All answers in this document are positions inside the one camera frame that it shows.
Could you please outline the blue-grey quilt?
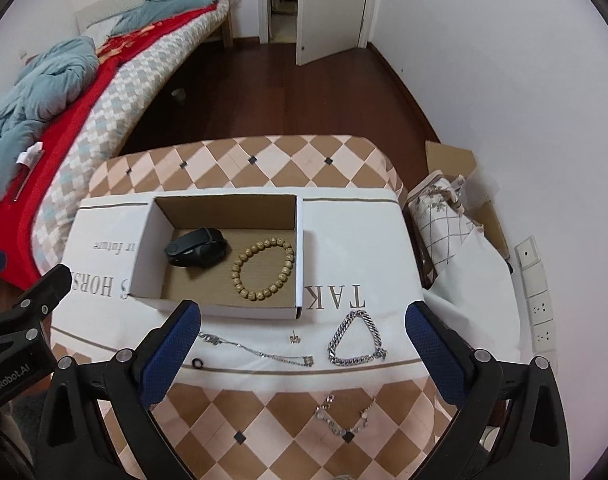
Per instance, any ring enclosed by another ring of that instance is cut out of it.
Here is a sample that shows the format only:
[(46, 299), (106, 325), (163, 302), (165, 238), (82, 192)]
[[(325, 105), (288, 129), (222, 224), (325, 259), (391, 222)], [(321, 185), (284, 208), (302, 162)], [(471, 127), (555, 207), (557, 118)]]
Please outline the blue-grey quilt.
[(88, 36), (58, 42), (24, 67), (0, 102), (0, 202), (16, 176), (20, 154), (88, 88), (98, 68)]

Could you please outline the white door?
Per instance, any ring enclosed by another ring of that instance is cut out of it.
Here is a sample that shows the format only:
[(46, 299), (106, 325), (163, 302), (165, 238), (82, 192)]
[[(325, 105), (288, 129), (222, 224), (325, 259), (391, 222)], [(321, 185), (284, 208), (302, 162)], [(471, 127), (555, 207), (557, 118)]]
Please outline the white door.
[(366, 0), (298, 0), (297, 66), (358, 47)]

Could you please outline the white wall socket strip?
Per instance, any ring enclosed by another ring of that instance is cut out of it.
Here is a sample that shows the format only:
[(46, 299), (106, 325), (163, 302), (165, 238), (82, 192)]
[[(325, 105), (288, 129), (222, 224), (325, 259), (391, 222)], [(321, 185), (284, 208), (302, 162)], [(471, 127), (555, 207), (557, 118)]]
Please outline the white wall socket strip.
[(533, 235), (514, 248), (520, 271), (532, 350), (551, 364), (557, 363), (557, 334), (554, 308), (542, 258)]

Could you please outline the brown checkered table cover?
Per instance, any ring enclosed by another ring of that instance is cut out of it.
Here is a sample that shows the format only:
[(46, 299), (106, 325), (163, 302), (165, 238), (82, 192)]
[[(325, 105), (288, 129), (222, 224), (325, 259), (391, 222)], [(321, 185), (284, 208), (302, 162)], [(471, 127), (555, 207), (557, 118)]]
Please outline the brown checkered table cover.
[[(251, 136), (197, 142), (114, 158), (92, 175), (88, 198), (219, 190), (273, 193), (287, 188), (387, 190), (403, 214), (406, 192), (374, 144), (351, 136)], [(205, 341), (205, 334), (198, 341)], [(52, 339), (56, 356), (100, 362)], [(373, 375), (386, 357), (374, 319), (351, 312), (331, 337), (331, 364), (354, 368), (342, 379), (292, 384), (249, 379), (186, 382), (203, 370), (192, 355), (153, 414), (199, 479), (407, 479), (449, 422), (419, 357), (410, 375)]]

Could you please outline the white paper tag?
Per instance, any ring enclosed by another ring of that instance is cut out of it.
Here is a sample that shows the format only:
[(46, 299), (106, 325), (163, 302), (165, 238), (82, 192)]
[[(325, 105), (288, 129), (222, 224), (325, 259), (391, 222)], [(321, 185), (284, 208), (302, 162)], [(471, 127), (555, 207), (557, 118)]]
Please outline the white paper tag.
[(42, 142), (36, 142), (19, 154), (16, 163), (27, 168), (33, 168), (39, 162), (42, 154), (44, 154)]

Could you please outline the open cardboard box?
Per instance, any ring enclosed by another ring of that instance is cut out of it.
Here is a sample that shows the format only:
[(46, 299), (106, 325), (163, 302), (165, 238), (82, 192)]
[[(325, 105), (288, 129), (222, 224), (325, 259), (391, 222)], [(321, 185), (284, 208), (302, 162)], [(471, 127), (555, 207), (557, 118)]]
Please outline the open cardboard box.
[(300, 196), (156, 196), (127, 292), (158, 310), (189, 299), (207, 316), (295, 321), (303, 256)]

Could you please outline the white grid-pattern bedding bundle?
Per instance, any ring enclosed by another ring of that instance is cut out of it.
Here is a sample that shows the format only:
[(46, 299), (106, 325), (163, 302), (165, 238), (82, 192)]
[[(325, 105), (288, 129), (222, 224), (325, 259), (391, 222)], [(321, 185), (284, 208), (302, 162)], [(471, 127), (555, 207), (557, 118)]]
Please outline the white grid-pattern bedding bundle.
[(406, 206), (433, 264), (423, 293), (428, 307), (473, 348), (502, 361), (520, 360), (520, 316), (507, 261), (471, 220), (456, 188), (432, 172)]

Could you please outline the black smart wristband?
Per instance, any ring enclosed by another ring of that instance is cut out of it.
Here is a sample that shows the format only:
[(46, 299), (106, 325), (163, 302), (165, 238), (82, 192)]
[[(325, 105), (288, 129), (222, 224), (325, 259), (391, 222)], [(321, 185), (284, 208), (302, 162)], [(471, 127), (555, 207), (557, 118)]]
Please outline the black smart wristband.
[(171, 240), (164, 252), (171, 266), (207, 269), (224, 260), (227, 241), (218, 229), (200, 228)]

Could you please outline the red blanket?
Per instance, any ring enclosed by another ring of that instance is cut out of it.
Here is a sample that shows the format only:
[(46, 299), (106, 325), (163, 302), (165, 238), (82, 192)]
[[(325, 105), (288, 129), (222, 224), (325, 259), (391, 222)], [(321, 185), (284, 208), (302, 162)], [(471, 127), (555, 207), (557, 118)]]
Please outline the red blanket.
[(31, 227), (37, 207), (46, 193), (48, 172), (63, 158), (72, 144), (73, 129), (82, 117), (78, 104), (87, 105), (91, 87), (98, 77), (101, 61), (94, 81), (86, 90), (46, 127), (37, 142), (42, 142), (44, 154), (33, 168), (16, 164), (16, 176), (0, 202), (0, 250), (6, 255), (6, 266), (1, 278), (20, 289), (27, 289), (43, 273), (30, 263)]

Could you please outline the brown cardboard box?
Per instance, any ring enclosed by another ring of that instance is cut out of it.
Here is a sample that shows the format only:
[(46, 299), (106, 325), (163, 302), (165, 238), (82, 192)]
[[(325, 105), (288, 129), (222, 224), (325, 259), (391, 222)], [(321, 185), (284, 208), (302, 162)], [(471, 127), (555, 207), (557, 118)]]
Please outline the brown cardboard box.
[(440, 170), (456, 190), (464, 213), (484, 228), (484, 234), (502, 258), (510, 258), (509, 247), (494, 207), (498, 182), (472, 151), (426, 141), (426, 164), (430, 171)]

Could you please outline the bed with checkered mattress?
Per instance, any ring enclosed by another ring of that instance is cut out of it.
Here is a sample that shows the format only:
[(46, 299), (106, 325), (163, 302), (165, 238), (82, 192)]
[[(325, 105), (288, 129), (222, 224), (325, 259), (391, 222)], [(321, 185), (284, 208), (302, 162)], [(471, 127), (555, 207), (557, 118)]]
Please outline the bed with checkered mattress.
[(229, 28), (234, 0), (99, 0), (77, 14), (95, 35), (101, 61), (72, 144), (49, 170), (31, 227), (30, 263), (57, 264), (91, 177), (125, 144), (179, 66), (219, 27)]

